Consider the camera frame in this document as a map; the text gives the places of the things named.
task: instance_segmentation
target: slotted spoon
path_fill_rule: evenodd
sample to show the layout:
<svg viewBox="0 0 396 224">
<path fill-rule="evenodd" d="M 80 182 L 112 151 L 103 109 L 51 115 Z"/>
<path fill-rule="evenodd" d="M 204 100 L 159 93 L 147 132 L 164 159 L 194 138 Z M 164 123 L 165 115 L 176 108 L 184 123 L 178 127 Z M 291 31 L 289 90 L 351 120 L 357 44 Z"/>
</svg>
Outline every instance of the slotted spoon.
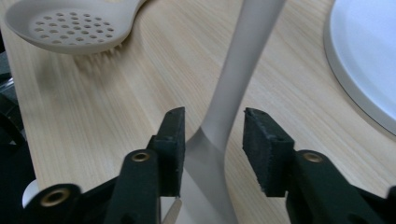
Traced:
<svg viewBox="0 0 396 224">
<path fill-rule="evenodd" d="M 89 54 L 112 49 L 131 32 L 146 0 L 22 0 L 6 13 L 7 26 L 42 49 Z"/>
</svg>

